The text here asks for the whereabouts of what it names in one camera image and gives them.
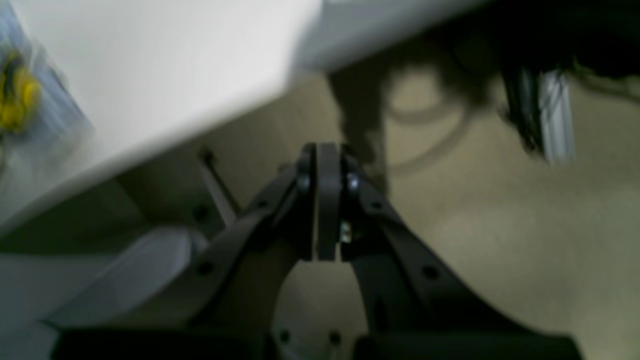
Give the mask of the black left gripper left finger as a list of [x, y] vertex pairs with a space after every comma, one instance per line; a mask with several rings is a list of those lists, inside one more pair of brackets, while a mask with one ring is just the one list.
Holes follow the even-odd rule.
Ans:
[[276, 360], [281, 286], [313, 256], [317, 146], [308, 143], [158, 294], [102, 325], [62, 332], [53, 360]]

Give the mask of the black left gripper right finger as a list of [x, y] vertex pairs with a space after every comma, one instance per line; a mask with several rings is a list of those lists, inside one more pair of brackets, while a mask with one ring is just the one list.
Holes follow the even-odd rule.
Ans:
[[355, 360], [582, 359], [571, 337], [526, 328], [468, 287], [349, 153], [322, 143], [316, 157], [318, 259], [340, 250], [365, 308]]

